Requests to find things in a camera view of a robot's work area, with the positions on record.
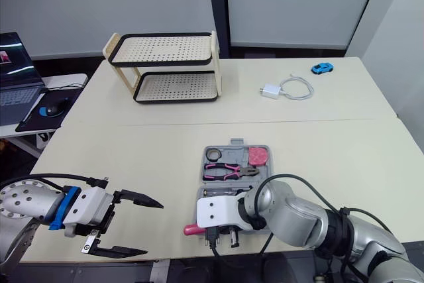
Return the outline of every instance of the white wall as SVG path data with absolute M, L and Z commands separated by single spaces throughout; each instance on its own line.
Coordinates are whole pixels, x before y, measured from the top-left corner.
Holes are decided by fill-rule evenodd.
M 211 0 L 0 0 L 0 31 L 36 59 L 101 54 L 113 32 L 213 29 Z
M 424 0 L 393 0 L 359 56 L 424 150 Z
M 366 0 L 228 0 L 231 44 L 345 49 Z

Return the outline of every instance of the white charging cable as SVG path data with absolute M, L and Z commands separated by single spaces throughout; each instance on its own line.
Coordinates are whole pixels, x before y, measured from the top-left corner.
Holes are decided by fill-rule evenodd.
M 306 85 L 309 93 L 302 95 L 302 96 L 293 96 L 292 94 L 288 93 L 287 91 L 284 91 L 284 84 L 290 81 L 299 81 Z M 263 96 L 270 97 L 272 99 L 277 99 L 279 95 L 284 95 L 288 99 L 296 99 L 296 100 L 302 100 L 302 99 L 309 99 L 314 94 L 314 90 L 312 85 L 306 81 L 304 78 L 301 78 L 300 76 L 291 76 L 290 78 L 282 81 L 280 83 L 280 86 L 277 85 L 271 85 L 266 84 L 263 88 L 260 89 L 260 93 Z

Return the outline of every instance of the laptop keyboard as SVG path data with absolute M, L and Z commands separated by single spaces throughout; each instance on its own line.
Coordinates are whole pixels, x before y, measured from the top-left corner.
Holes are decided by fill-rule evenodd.
M 0 106 L 25 104 L 31 101 L 38 88 L 4 91 L 0 93 Z

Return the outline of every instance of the pink-handled pliers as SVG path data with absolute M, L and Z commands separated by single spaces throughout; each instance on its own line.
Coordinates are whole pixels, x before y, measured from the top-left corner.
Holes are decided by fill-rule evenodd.
M 238 164 L 225 164 L 224 162 L 216 162 L 214 164 L 205 164 L 205 171 L 209 169 L 223 168 L 232 170 L 230 174 L 223 176 L 210 176 L 205 173 L 204 180 L 238 180 L 241 176 L 255 176 L 259 174 L 259 170 L 252 167 L 240 167 Z

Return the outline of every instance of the blue toy car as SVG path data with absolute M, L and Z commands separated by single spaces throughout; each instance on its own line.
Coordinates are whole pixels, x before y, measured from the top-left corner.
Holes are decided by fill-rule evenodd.
M 323 62 L 323 63 L 318 63 L 316 66 L 313 66 L 311 71 L 314 74 L 322 74 L 325 72 L 331 72 L 333 71 L 334 67 L 331 63 L 328 62 Z

